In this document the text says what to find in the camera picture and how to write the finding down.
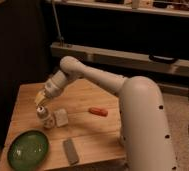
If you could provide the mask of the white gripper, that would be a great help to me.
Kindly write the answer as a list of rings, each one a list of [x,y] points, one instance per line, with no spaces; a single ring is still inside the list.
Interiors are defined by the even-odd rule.
[[[44,92],[40,91],[37,93],[34,100],[35,104],[40,106],[47,105],[50,101],[49,98],[55,98],[59,96],[63,92],[64,88],[68,85],[68,83],[68,76],[64,72],[59,70],[46,81],[44,85]]]

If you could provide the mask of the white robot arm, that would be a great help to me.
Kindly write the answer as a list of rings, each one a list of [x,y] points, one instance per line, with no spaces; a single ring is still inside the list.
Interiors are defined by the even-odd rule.
[[[128,78],[65,56],[60,61],[60,69],[36,95],[35,104],[46,105],[79,78],[87,79],[118,98],[121,138],[130,171],[178,171],[162,93],[147,77]]]

